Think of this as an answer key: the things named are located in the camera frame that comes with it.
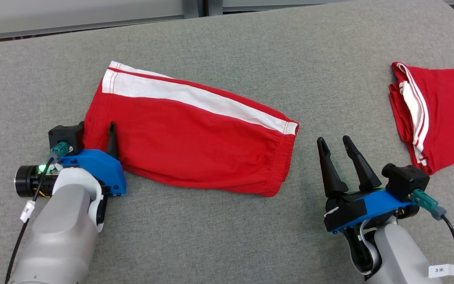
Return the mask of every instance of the cable connector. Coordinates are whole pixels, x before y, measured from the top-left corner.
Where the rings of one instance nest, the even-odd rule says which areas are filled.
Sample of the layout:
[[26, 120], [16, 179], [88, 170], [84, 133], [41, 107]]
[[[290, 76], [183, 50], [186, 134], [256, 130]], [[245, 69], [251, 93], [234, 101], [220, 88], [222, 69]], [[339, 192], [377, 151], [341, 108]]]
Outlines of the cable connector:
[[443, 216], [443, 214], [446, 214], [446, 209], [439, 206], [439, 203], [434, 200], [434, 198], [431, 198], [428, 194], [422, 192], [420, 189], [416, 189], [413, 193], [411, 193], [410, 199], [411, 201], [416, 203], [416, 205], [430, 212], [430, 214], [432, 214], [432, 217], [434, 217], [434, 219], [436, 219], [437, 221], [443, 219], [441, 216]]
[[52, 165], [56, 164], [60, 158], [64, 157], [70, 152], [70, 147], [66, 142], [60, 142], [59, 144], [55, 145], [51, 150], [49, 155], [47, 156], [47, 160], [53, 158]]

